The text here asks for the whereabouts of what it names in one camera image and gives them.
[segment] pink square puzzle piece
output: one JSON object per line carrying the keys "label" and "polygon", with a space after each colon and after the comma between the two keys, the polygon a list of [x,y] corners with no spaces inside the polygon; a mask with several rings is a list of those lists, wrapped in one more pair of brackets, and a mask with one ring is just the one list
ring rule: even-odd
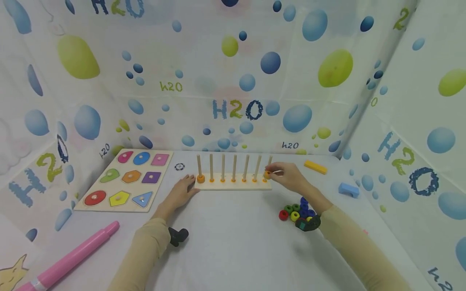
{"label": "pink square puzzle piece", "polygon": [[151,166],[165,166],[169,156],[169,154],[156,154],[152,160]]}

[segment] blue triangle puzzle piece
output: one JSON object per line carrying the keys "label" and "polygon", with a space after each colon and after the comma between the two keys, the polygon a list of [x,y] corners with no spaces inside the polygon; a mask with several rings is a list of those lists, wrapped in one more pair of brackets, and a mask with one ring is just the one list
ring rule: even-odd
{"label": "blue triangle puzzle piece", "polygon": [[145,208],[147,204],[149,204],[149,201],[151,200],[152,194],[154,192],[147,192],[142,195],[134,197],[132,200],[134,203],[137,205],[141,206],[142,208]]}

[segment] pink toy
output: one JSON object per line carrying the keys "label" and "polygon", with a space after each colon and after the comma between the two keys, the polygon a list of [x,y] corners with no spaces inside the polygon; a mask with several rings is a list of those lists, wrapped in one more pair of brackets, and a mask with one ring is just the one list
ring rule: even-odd
{"label": "pink toy", "polygon": [[48,270],[37,276],[31,282],[27,282],[16,291],[46,291],[93,251],[98,249],[120,228],[120,223],[114,221],[106,228],[99,230],[69,254],[56,262]]}

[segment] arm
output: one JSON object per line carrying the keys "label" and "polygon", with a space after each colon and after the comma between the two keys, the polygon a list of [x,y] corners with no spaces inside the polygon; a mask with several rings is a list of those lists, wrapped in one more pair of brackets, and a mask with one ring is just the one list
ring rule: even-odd
{"label": "arm", "polygon": [[368,291],[410,291],[403,277],[361,228],[311,185],[293,163],[273,163],[266,167],[270,177],[302,195],[321,217],[324,237],[338,250]]}
{"label": "arm", "polygon": [[166,221],[176,208],[183,206],[198,189],[187,191],[194,176],[179,180],[152,218],[136,231],[130,249],[108,287],[108,291],[144,291],[157,260],[170,242]]}

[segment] small black gear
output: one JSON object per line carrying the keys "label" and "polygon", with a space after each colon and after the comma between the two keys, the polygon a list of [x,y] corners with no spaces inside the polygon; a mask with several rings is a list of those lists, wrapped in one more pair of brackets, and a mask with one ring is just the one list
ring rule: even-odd
{"label": "small black gear", "polygon": [[181,162],[180,162],[180,163],[177,163],[177,164],[175,165],[175,170],[177,170],[177,171],[181,171],[181,170],[183,170],[184,168],[185,168],[185,164],[183,164],[183,163],[181,163]]}

